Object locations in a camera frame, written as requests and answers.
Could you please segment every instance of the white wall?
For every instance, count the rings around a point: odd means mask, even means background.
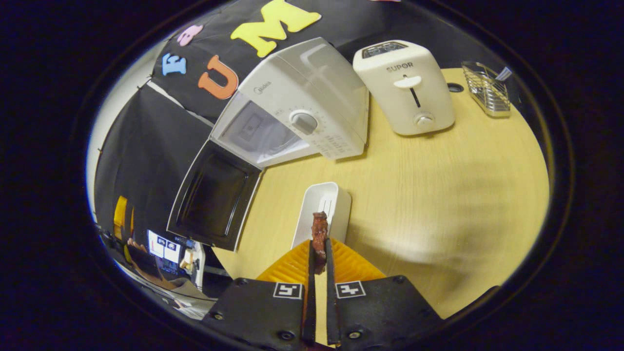
[[[165,43],[166,41],[163,41],[151,48],[121,75],[120,79],[110,90],[95,118],[93,129],[91,130],[89,146],[87,148],[86,181],[89,207],[93,220],[96,222],[97,217],[94,214],[94,187],[95,168],[97,167],[97,160],[99,158],[98,149],[102,148],[106,134],[121,109],[134,93],[137,92],[137,86],[143,86],[149,80],[149,75],[152,73],[152,68],[154,68],[154,64],[158,59],[158,54],[160,54],[161,50],[164,48]]]

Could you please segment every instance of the wire utensil holder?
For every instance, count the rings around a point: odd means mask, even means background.
[[[491,117],[509,117],[511,103],[504,81],[496,79],[497,73],[479,62],[462,62],[468,90],[472,98]]]

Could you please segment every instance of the oven window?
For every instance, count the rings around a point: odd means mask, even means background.
[[[225,237],[248,175],[219,155],[207,156],[188,188],[177,224],[195,233]]]

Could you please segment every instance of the toaster knob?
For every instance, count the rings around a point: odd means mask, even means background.
[[[293,124],[293,127],[307,136],[312,134],[318,126],[316,119],[305,112],[293,112],[290,115],[290,122]]]
[[[430,114],[419,114],[414,117],[414,123],[418,126],[418,129],[423,132],[432,131],[436,123],[433,120],[433,116]]]

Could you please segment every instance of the food item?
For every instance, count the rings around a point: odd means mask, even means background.
[[[325,211],[312,214],[312,248],[314,248],[314,273],[321,274],[325,271],[327,254],[325,253],[325,240],[327,239],[327,214]]]

